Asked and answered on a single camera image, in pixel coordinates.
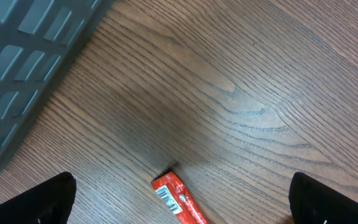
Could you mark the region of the red snack stick packet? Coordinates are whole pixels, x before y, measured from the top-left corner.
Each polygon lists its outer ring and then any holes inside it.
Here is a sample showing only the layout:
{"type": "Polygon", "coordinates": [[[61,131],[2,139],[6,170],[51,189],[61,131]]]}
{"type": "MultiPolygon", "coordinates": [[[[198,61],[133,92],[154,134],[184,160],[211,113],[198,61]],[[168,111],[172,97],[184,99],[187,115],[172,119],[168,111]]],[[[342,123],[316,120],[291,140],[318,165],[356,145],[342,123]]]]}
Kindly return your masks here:
{"type": "Polygon", "coordinates": [[[209,224],[185,184],[172,171],[151,181],[151,186],[181,224],[209,224]]]}

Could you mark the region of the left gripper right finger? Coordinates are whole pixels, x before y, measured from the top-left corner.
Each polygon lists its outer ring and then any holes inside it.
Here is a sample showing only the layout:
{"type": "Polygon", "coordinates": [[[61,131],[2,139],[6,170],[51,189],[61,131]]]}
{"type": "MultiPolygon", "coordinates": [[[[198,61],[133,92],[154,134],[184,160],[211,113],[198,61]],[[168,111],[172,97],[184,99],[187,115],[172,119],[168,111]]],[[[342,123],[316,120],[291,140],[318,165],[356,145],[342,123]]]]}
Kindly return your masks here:
{"type": "Polygon", "coordinates": [[[294,173],[288,198],[295,223],[358,224],[356,201],[302,172],[294,173]]]}

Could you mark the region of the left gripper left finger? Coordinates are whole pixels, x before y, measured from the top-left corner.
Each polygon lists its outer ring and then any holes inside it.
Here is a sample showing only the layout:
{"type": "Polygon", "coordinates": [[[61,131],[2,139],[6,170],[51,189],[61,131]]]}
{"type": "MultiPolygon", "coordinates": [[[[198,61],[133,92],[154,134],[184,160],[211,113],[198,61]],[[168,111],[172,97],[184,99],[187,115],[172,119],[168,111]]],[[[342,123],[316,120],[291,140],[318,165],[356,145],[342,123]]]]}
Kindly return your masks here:
{"type": "Polygon", "coordinates": [[[62,172],[0,204],[0,223],[66,224],[75,195],[75,178],[62,172]]]}

